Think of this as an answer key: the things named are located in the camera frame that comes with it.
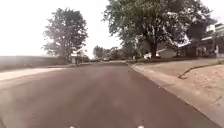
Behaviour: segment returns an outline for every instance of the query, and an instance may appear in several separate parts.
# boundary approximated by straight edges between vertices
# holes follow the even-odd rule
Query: tree trunk
[[[156,43],[150,43],[150,52],[151,52],[151,58],[156,58],[156,52],[157,52],[157,44]]]

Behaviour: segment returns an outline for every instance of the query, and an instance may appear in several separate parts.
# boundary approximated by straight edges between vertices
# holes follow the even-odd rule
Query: house
[[[204,38],[197,43],[197,55],[224,57],[224,24],[208,26]]]
[[[144,58],[148,59],[151,58],[151,56],[152,54],[148,53],[144,55]],[[172,49],[164,48],[162,50],[158,50],[156,52],[156,56],[161,58],[172,58],[173,56],[175,56],[175,52]]]

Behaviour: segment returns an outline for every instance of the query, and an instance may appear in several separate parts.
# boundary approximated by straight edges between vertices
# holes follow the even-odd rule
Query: overcast sky
[[[202,0],[213,10],[212,16],[224,22],[223,0]],[[101,22],[107,0],[2,0],[0,1],[0,55],[45,55],[41,47],[44,27],[51,12],[70,7],[80,10],[87,21],[88,55],[96,45],[111,48],[120,41],[110,37],[108,26]]]

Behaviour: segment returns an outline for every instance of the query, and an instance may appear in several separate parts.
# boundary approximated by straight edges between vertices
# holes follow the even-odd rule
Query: tree
[[[137,50],[135,48],[135,42],[122,42],[121,48],[125,58],[133,58],[133,56],[137,55]]]
[[[104,20],[126,43],[143,37],[152,58],[160,43],[184,43],[194,24],[207,24],[210,10],[199,0],[109,0]]]
[[[95,55],[95,57],[102,59],[104,56],[104,48],[97,45],[93,49],[93,54]]]
[[[70,61],[71,54],[85,45],[86,21],[79,11],[69,8],[59,8],[52,14],[53,17],[48,20],[49,24],[44,32],[48,43],[43,48],[48,54],[59,55]]]

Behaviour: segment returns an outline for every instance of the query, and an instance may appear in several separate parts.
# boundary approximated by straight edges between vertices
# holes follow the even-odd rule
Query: street
[[[7,128],[220,128],[125,64],[0,81]]]

